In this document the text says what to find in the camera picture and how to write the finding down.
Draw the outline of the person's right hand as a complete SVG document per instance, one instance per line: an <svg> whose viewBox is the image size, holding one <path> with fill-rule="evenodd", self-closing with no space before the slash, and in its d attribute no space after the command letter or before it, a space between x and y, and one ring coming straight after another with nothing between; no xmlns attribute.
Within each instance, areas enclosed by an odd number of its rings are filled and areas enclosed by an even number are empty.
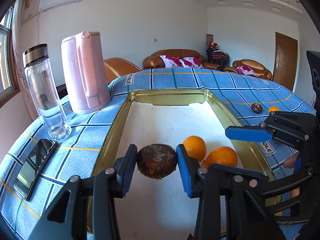
<svg viewBox="0 0 320 240"><path fill-rule="evenodd" d="M293 155L289 156L288 158L286 158L284 160L283 166L285 168L294 168L298 157L299 157L299 152L294 153ZM300 192L300 188L299 187L296 188L296 189L293 189L290 192L290 198L295 198L296 196L299 195L299 192Z"/></svg>

